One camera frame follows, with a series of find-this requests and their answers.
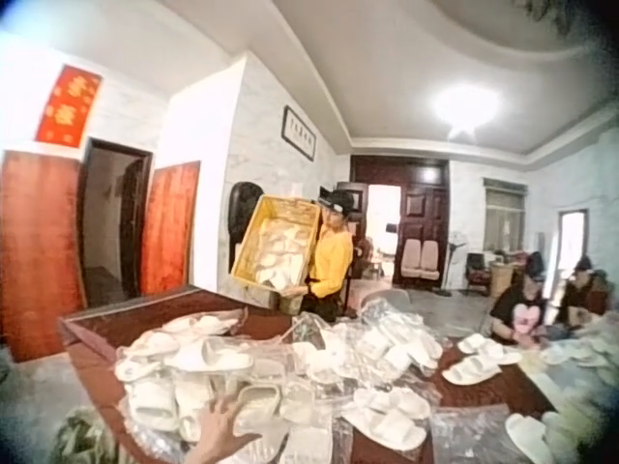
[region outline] black cap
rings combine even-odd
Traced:
[[[336,213],[341,213],[345,218],[352,213],[355,207],[355,199],[346,190],[333,190],[329,195],[328,203],[325,206]]]
[[[582,257],[578,260],[574,267],[575,273],[587,273],[589,271],[593,271],[593,263],[591,263],[591,259],[586,254],[583,254]]]
[[[534,251],[527,256],[524,273],[535,282],[540,283],[545,281],[544,258],[541,253]]]

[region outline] dark wooden door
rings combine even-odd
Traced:
[[[401,195],[394,283],[402,283],[399,268],[408,239],[417,239],[422,243],[434,240],[438,243],[438,271],[442,276],[449,224],[447,191],[444,188],[410,186],[402,188]]]
[[[141,249],[142,190],[146,188],[144,160],[132,162],[123,175],[123,196],[120,210],[120,268],[123,290],[129,298],[139,296],[139,252]]]

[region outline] hand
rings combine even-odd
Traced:
[[[535,340],[533,337],[531,335],[527,335],[526,333],[514,333],[514,341],[525,350],[535,346]]]
[[[230,396],[209,401],[200,412],[200,440],[188,453],[185,464],[217,464],[260,438],[257,433],[234,435],[234,421],[242,407],[243,404]]]
[[[288,287],[281,290],[281,295],[284,298],[303,297],[308,293],[308,287],[306,285],[299,287]]]

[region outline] ceiling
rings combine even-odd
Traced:
[[[605,105],[614,73],[586,17],[561,40],[512,0],[21,3],[36,6],[29,14],[39,21],[3,27],[168,95],[249,49],[339,154],[434,153],[526,168],[569,153],[619,114]],[[459,83],[496,92],[500,106],[473,136],[449,139],[432,102]]]

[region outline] white chair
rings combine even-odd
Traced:
[[[402,277],[421,277],[422,269],[420,266],[422,255],[422,243],[416,239],[406,239],[402,262],[399,271]]]
[[[422,246],[421,278],[426,280],[438,280],[438,243],[434,240],[426,240]]]

